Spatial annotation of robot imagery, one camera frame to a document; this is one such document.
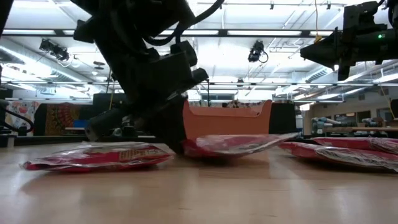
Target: orange bin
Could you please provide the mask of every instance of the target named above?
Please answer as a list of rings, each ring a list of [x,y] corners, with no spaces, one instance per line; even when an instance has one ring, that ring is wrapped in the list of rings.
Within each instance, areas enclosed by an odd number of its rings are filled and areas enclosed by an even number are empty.
[[[209,134],[268,134],[272,101],[253,108],[183,107],[187,139]]]

